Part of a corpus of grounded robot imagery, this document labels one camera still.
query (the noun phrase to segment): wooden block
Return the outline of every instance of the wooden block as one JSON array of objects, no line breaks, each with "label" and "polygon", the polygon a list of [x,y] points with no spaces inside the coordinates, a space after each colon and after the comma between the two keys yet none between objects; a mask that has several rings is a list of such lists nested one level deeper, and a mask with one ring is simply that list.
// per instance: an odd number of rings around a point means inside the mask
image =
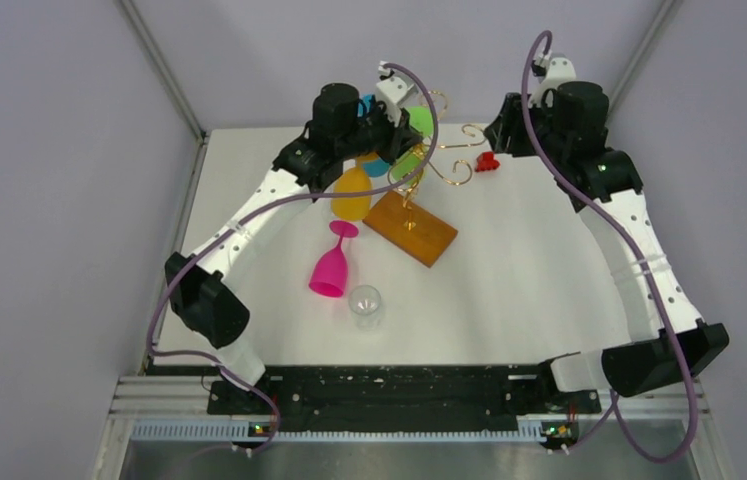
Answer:
[{"label": "wooden block", "polygon": [[364,224],[431,268],[458,235],[458,230],[413,202],[408,204],[415,226],[409,230],[406,227],[409,213],[402,201],[400,194],[386,193],[370,209]]}]

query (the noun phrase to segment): white wall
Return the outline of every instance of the white wall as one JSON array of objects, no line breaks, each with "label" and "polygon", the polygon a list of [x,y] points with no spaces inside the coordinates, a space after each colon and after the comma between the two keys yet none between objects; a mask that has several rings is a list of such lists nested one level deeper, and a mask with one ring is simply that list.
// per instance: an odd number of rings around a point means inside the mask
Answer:
[{"label": "white wall", "polygon": [[747,478],[747,2],[685,2],[611,129],[680,281],[729,330],[703,384]]},{"label": "white wall", "polygon": [[301,125],[320,88],[362,93],[380,60],[451,99],[453,121],[491,121],[545,28],[583,78],[611,87],[659,0],[137,0],[205,129]]},{"label": "white wall", "polygon": [[112,1],[0,1],[0,478],[89,475],[194,153]]}]

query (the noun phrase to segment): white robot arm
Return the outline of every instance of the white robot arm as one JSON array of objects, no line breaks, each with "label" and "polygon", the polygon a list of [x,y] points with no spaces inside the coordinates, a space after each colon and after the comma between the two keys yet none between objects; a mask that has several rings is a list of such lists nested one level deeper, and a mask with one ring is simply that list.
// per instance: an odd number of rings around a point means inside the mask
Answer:
[{"label": "white robot arm", "polygon": [[[538,54],[532,70],[541,81],[528,99],[529,114],[541,145],[562,175],[632,236],[649,265],[649,271],[643,271],[620,234],[571,196],[614,278],[631,343],[550,360],[555,387],[560,392],[612,388],[631,396],[680,381],[645,275],[653,276],[690,370],[698,374],[729,338],[722,325],[703,321],[676,279],[647,213],[643,185],[632,160],[605,146],[608,97],[599,85],[577,81],[573,63],[565,57]],[[519,94],[506,96],[485,136],[495,152],[535,154],[525,132]]]},{"label": "white robot arm", "polygon": [[[346,84],[329,84],[315,99],[312,120],[300,137],[285,146],[274,160],[263,182],[235,215],[208,241],[190,255],[206,251],[229,230],[227,240],[208,251],[185,273],[171,295],[173,311],[194,335],[208,339],[213,354],[223,366],[250,385],[264,374],[264,363],[246,336],[241,336],[249,311],[234,292],[262,246],[311,201],[291,201],[252,217],[243,218],[283,198],[325,190],[343,172],[343,161],[377,152],[394,162],[420,143],[422,136],[408,125],[402,104],[417,93],[413,82],[380,64],[372,105],[361,107],[358,90]],[[187,263],[174,253],[165,265],[168,282]]]}]

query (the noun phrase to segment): transparent cup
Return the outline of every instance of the transparent cup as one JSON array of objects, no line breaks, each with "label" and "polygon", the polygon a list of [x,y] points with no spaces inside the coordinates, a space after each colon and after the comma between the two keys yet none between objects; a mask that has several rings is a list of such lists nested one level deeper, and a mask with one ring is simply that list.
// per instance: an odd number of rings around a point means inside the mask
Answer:
[{"label": "transparent cup", "polygon": [[370,285],[359,285],[349,294],[349,309],[360,330],[373,330],[382,323],[384,308],[379,290]]}]

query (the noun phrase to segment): pink plastic glass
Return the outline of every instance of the pink plastic glass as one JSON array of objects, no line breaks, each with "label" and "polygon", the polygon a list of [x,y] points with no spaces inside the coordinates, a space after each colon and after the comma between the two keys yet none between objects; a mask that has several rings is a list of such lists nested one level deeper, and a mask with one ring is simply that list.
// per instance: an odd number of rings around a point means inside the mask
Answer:
[{"label": "pink plastic glass", "polygon": [[329,228],[340,237],[338,244],[335,245],[335,248],[324,253],[317,261],[314,273],[311,274],[311,281],[308,282],[308,288],[324,297],[339,298],[344,295],[349,274],[346,256],[341,250],[341,244],[344,238],[358,236],[358,228],[343,220],[335,220],[329,224]]}]

